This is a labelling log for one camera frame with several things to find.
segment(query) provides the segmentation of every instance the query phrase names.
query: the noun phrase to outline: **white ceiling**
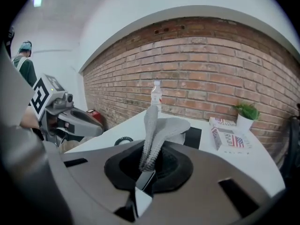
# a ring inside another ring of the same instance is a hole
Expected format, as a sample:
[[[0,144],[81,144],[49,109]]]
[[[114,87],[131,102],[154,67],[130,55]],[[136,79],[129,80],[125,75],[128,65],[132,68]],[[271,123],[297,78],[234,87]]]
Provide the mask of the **white ceiling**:
[[[41,7],[33,7],[33,0],[29,0],[13,25],[15,29],[23,31],[48,27],[82,29],[102,1],[104,0],[42,0]]]

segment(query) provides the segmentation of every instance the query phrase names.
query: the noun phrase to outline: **brick wall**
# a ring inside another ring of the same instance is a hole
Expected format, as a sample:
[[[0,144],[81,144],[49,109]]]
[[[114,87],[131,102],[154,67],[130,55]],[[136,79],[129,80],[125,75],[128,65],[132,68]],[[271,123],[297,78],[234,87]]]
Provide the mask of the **brick wall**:
[[[287,118],[300,102],[300,66],[277,42],[242,24],[182,18],[153,24],[116,42],[83,71],[88,108],[109,128],[150,105],[162,81],[166,113],[235,119],[232,105],[256,102],[252,132],[282,157]]]

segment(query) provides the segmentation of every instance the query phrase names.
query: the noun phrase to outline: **plastic water bottle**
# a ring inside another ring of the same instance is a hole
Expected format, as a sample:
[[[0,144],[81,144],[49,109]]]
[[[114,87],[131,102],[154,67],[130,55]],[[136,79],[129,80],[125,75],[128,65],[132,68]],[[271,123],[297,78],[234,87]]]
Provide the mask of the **plastic water bottle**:
[[[160,81],[154,81],[154,87],[151,91],[151,105],[158,107],[158,112],[161,112],[161,99],[163,92],[160,88]]]

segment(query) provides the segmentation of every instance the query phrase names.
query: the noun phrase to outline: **white wall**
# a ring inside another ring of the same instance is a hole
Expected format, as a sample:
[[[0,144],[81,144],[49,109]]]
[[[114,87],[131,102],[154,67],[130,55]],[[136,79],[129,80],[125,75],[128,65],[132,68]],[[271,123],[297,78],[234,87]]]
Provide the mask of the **white wall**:
[[[104,0],[84,26],[75,68],[82,71],[130,32],[184,16],[220,17],[249,25],[281,43],[300,60],[297,33],[274,0]]]
[[[62,26],[51,26],[38,29],[30,29],[27,23],[16,21],[15,37],[12,42],[12,57],[17,55],[23,41],[32,42],[32,55],[37,78],[41,73],[54,76],[69,93],[73,94],[76,107],[86,110],[83,78],[74,69],[77,62],[80,31]]]

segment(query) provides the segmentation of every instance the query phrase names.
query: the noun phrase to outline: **hand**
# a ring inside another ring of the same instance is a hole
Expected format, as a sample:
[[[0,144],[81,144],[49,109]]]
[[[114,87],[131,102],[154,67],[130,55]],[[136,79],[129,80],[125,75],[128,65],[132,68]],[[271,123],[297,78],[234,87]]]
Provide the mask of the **hand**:
[[[36,128],[39,129],[38,119],[33,112],[31,106],[26,108],[25,114],[21,119],[20,126],[23,128]]]

